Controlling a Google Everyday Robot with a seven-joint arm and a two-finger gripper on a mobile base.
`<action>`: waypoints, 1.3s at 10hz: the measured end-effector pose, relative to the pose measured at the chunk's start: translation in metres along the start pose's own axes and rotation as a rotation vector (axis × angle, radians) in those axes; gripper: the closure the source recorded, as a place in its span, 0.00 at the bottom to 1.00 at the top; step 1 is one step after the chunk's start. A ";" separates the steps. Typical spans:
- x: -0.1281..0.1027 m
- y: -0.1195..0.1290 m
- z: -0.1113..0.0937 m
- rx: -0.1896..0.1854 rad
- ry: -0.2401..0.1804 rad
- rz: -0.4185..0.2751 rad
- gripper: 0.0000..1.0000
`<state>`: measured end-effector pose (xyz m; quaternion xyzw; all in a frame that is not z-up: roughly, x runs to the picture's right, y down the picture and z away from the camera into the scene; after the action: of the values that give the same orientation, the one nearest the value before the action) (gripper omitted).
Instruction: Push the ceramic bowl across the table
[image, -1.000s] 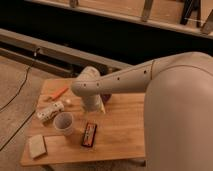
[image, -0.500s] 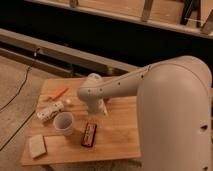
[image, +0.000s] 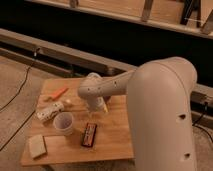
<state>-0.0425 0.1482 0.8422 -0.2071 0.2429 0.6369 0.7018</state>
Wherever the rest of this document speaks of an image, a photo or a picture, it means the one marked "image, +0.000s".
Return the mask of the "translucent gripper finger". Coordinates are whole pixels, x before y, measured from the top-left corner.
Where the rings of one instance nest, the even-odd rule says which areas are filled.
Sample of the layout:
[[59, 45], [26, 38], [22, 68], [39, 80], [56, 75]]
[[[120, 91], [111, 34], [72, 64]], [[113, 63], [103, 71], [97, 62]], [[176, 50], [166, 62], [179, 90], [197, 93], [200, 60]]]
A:
[[107, 108], [106, 103], [103, 104], [103, 111], [104, 111], [104, 113], [108, 113], [108, 108]]

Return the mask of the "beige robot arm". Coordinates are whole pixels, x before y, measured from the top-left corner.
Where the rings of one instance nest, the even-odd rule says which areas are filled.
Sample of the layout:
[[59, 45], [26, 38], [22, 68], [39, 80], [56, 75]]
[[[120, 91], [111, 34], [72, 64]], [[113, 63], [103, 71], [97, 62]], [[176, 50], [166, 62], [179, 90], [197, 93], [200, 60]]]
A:
[[197, 171], [190, 109], [196, 82], [191, 62], [170, 57], [99, 82], [90, 74], [78, 95], [90, 107], [100, 96], [126, 96], [137, 171]]

